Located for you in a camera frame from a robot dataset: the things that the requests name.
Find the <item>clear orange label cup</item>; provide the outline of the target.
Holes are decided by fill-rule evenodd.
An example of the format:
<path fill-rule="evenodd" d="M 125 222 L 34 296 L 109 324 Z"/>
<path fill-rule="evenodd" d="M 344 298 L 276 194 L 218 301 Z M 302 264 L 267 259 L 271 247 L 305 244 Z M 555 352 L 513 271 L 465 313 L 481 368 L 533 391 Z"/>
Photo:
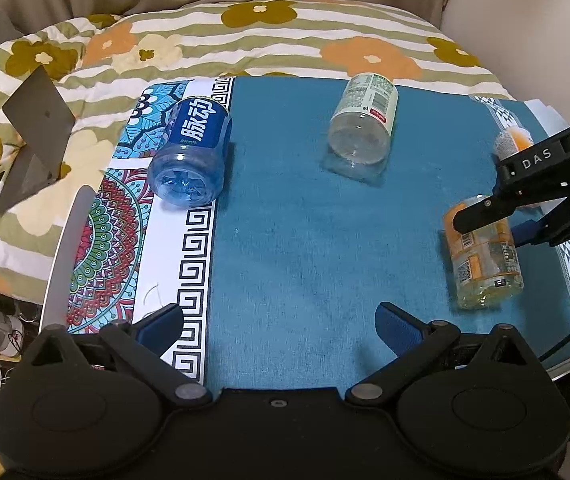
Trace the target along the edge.
<path fill-rule="evenodd" d="M 457 304 L 464 310 L 495 307 L 524 289 L 517 250 L 506 219 L 465 234 L 454 229 L 455 215 L 482 199 L 483 195 L 466 198 L 443 217 Z"/>

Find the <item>orange printed plastic cup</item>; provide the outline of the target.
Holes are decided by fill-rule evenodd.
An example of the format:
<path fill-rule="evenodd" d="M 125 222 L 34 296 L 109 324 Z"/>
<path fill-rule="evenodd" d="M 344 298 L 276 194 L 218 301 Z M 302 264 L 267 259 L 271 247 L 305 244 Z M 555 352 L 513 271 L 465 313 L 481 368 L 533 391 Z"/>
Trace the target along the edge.
<path fill-rule="evenodd" d="M 504 160 L 531 148 L 533 144 L 531 133 L 527 129 L 512 126 L 504 129 L 496 136 L 493 151 L 498 160 Z"/>

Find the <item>clear green label cup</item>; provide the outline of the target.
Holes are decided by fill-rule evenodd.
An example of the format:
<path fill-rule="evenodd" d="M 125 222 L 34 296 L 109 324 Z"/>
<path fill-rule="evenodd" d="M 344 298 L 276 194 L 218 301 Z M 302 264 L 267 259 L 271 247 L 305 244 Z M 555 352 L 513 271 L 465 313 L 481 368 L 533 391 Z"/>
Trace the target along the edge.
<path fill-rule="evenodd" d="M 359 165 L 377 165 L 388 155 L 399 91 L 385 76 L 353 76 L 334 110 L 327 143 L 338 156 Z"/>

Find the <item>blue label plastic cup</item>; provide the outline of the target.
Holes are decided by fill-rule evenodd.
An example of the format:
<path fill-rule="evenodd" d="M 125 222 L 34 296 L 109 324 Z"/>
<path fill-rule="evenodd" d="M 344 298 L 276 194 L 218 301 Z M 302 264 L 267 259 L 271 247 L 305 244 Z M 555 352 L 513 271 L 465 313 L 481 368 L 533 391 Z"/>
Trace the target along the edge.
<path fill-rule="evenodd" d="M 190 96 L 171 110 L 165 143 L 147 168 L 154 194 L 189 209 L 211 204 L 222 192 L 232 131 L 227 109 L 207 96 Z"/>

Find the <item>teal patterned table mat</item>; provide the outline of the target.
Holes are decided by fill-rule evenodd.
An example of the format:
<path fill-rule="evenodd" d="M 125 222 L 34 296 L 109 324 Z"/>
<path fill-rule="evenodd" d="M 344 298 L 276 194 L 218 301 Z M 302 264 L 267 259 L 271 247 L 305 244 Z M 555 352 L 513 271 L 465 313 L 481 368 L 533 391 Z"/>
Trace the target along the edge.
<path fill-rule="evenodd" d="M 193 79 L 151 84 L 102 182 L 80 188 L 58 245 L 43 319 L 72 333 L 139 321 L 176 302 L 183 333 L 166 362 L 211 390 L 346 388 L 391 359 L 374 312 L 391 301 L 466 332 L 516 326 L 547 369 L 570 372 L 570 242 L 524 246 L 524 290 L 458 307 L 443 217 L 490 192 L 493 142 L 510 126 L 535 141 L 565 128 L 538 100 L 404 88 L 388 164 L 370 186 L 322 165 L 340 80 Z M 217 203 L 180 210 L 146 182 L 171 107 L 211 96 L 233 119 Z"/>

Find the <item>grey folded laptop stand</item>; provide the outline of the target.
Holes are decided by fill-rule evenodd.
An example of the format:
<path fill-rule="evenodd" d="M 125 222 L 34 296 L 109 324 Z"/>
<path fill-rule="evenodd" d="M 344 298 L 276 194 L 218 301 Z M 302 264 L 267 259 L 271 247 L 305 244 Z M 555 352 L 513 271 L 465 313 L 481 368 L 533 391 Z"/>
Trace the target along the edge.
<path fill-rule="evenodd" d="M 60 178 L 76 118 L 43 66 L 36 68 L 2 106 L 24 141 L 0 193 L 0 214 Z"/>

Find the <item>floral striped duvet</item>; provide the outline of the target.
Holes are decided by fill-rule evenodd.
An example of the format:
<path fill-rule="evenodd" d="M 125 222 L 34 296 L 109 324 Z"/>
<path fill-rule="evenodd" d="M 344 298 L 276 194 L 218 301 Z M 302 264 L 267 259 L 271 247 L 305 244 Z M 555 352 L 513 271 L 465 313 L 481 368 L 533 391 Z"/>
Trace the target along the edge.
<path fill-rule="evenodd" d="M 217 76 L 347 79 L 375 70 L 404 87 L 506 96 L 498 77 L 436 26 L 377 3 L 253 0 L 71 18 L 0 44 L 0 189 L 23 144 L 2 107 L 37 68 L 76 122 L 62 180 L 0 214 L 0 294 L 33 304 L 46 294 L 77 191 L 100 184 L 151 84 Z"/>

